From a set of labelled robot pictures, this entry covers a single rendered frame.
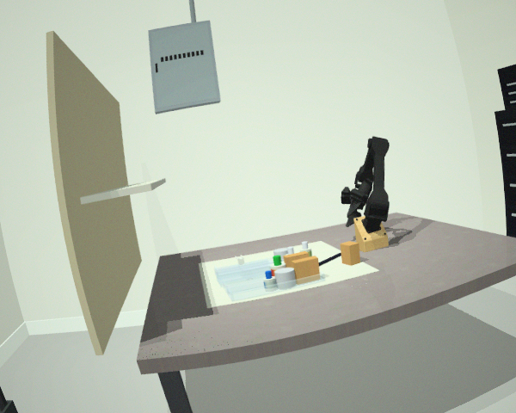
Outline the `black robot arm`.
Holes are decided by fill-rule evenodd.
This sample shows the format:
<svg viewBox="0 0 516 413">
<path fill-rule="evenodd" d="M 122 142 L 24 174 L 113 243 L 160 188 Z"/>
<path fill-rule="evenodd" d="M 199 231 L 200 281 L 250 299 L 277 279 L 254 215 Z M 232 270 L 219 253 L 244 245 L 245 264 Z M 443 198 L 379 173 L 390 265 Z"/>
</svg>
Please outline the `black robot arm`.
<svg viewBox="0 0 516 413">
<path fill-rule="evenodd" d="M 364 204 L 365 218 L 361 220 L 367 233 L 381 230 L 381 222 L 386 222 L 388 218 L 389 196 L 384 189 L 384 157 L 389 146 L 388 139 L 373 136 L 372 139 L 368 139 L 365 163 L 360 166 L 355 177 L 355 188 L 365 190 L 369 198 Z M 361 182 L 361 184 L 358 184 L 358 182 Z M 351 204 L 350 193 L 349 187 L 345 187 L 341 191 L 342 204 Z"/>
</svg>

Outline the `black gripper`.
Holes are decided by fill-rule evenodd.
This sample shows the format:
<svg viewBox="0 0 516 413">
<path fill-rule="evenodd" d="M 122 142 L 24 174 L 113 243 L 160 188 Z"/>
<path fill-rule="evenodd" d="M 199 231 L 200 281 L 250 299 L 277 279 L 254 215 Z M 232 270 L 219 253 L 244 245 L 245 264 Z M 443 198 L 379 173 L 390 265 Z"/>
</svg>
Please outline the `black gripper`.
<svg viewBox="0 0 516 413">
<path fill-rule="evenodd" d="M 352 189 L 350 196 L 349 196 L 349 200 L 350 200 L 351 204 L 350 204 L 350 207 L 347 212 L 346 227 L 349 227 L 350 225 L 352 225 L 354 223 L 353 218 L 361 217 L 361 214 L 359 212 L 357 212 L 357 209 L 363 210 L 364 204 L 366 203 L 367 199 L 368 199 L 368 194 L 365 190 L 362 190 L 362 189 L 358 190 L 356 188 Z"/>
</svg>

